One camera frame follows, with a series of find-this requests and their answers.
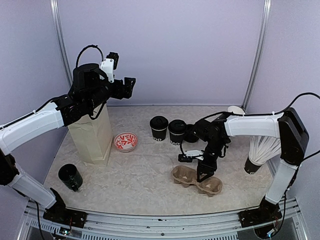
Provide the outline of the brown cardboard cup carrier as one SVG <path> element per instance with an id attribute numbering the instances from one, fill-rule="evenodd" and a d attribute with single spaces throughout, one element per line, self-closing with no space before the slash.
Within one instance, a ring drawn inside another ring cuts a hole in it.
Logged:
<path id="1" fill-rule="evenodd" d="M 196 186 L 199 194 L 206 194 L 208 197 L 220 194 L 223 189 L 223 182 L 214 176 L 198 182 L 197 171 L 188 166 L 178 165 L 174 167 L 171 176 L 175 184 L 180 184 L 185 188 Z"/>

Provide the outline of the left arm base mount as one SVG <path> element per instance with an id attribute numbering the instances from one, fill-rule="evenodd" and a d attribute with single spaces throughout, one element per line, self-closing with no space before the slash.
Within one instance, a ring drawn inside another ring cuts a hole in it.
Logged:
<path id="1" fill-rule="evenodd" d="M 88 214 L 84 211 L 66 208 L 66 204 L 59 193 L 52 187 L 50 190 L 53 192 L 56 202 L 50 208 L 45 209 L 43 218 L 55 223 L 83 229 Z"/>

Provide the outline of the stack of paper cups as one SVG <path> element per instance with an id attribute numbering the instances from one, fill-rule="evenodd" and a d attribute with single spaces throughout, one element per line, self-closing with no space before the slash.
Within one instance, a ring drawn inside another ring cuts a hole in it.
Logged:
<path id="1" fill-rule="evenodd" d="M 236 114 L 236 115 L 244 115 L 245 114 L 245 111 L 239 107 L 239 106 L 235 106 L 235 105 L 231 105 L 227 108 L 227 111 L 229 113 L 233 113 L 233 114 Z"/>

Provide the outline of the black lid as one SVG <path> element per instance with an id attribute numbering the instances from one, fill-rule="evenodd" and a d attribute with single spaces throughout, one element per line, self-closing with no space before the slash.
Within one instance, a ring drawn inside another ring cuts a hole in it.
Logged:
<path id="1" fill-rule="evenodd" d="M 169 123 L 168 130 L 172 134 L 182 135 L 187 130 L 187 124 L 181 119 L 175 119 Z"/>
<path id="2" fill-rule="evenodd" d="M 168 127 L 169 121 L 164 116 L 158 115 L 154 116 L 150 120 L 149 125 L 154 130 L 162 131 L 163 129 L 166 129 Z"/>

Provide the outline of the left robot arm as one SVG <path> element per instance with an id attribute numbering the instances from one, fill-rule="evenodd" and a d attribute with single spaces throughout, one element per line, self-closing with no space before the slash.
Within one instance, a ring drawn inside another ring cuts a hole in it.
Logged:
<path id="1" fill-rule="evenodd" d="M 94 109 L 102 108 L 108 99 L 129 99 L 135 78 L 113 80 L 112 71 L 103 70 L 97 63 L 87 63 L 73 70 L 73 82 L 67 94 L 53 97 L 40 108 L 0 127 L 0 184 L 9 186 L 49 210 L 57 221 L 70 218 L 59 194 L 44 187 L 25 173 L 12 152 L 30 140 L 51 130 L 67 127 L 83 116 L 98 117 Z"/>

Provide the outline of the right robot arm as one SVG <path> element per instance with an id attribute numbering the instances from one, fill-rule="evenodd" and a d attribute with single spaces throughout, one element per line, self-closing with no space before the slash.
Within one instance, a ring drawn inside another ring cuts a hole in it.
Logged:
<path id="1" fill-rule="evenodd" d="M 309 142 L 306 127 L 291 105 L 273 113 L 236 114 L 221 111 L 211 116 L 217 118 L 209 121 L 209 117 L 205 116 L 192 129 L 195 136 L 207 143 L 204 151 L 197 155 L 196 172 L 200 183 L 214 175 L 217 159 L 224 157 L 224 150 L 231 142 L 230 137 L 272 137 L 280 141 L 279 166 L 261 201 L 262 206 L 255 212 L 260 222 L 268 221 L 275 214 L 275 205 L 286 193 L 299 166 L 308 159 L 305 155 Z"/>

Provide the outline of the black paper cup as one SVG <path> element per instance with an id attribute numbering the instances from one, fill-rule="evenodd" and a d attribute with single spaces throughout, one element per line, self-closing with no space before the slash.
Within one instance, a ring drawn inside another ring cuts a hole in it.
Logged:
<path id="1" fill-rule="evenodd" d="M 170 143 L 174 146 L 179 146 L 183 141 L 184 136 L 185 136 L 185 133 L 176 134 L 173 132 L 169 132 Z"/>
<path id="2" fill-rule="evenodd" d="M 165 140 L 167 136 L 167 129 L 168 129 L 167 127 L 160 128 L 160 129 L 152 127 L 151 132 L 152 132 L 153 139 L 157 142 L 161 142 Z"/>

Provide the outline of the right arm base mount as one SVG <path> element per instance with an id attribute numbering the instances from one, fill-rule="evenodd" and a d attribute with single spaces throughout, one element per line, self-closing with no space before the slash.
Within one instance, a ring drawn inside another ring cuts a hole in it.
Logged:
<path id="1" fill-rule="evenodd" d="M 268 223 L 283 217 L 279 204 L 273 204 L 265 197 L 257 208 L 240 211 L 238 216 L 242 228 Z"/>

